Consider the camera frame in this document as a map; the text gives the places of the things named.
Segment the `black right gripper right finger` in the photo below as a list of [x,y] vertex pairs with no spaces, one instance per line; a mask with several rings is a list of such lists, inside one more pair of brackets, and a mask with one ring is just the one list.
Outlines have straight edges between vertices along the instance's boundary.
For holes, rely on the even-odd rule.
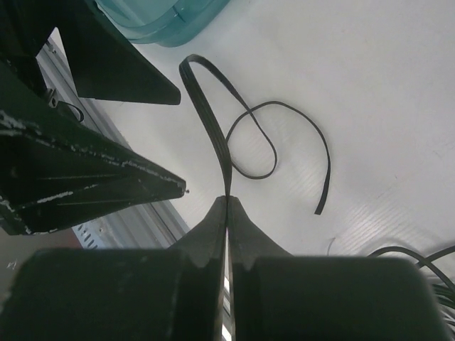
[[423,275],[400,258],[294,256],[227,204],[234,340],[443,340]]

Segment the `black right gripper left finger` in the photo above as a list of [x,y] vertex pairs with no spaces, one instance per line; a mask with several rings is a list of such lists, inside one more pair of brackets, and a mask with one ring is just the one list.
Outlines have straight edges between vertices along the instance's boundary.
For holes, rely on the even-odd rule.
[[45,249],[1,305],[2,340],[219,340],[227,200],[167,249]]

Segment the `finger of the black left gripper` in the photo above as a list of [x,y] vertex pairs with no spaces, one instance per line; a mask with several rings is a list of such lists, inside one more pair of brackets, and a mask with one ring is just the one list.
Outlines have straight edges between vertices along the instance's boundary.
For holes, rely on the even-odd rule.
[[181,92],[111,24],[94,1],[58,1],[56,27],[80,97],[178,105]]
[[183,196],[186,183],[161,166],[116,144],[73,117],[49,107],[7,66],[1,67],[1,216],[9,234],[44,234],[93,220],[72,214],[67,200],[108,180],[130,178],[144,202]]

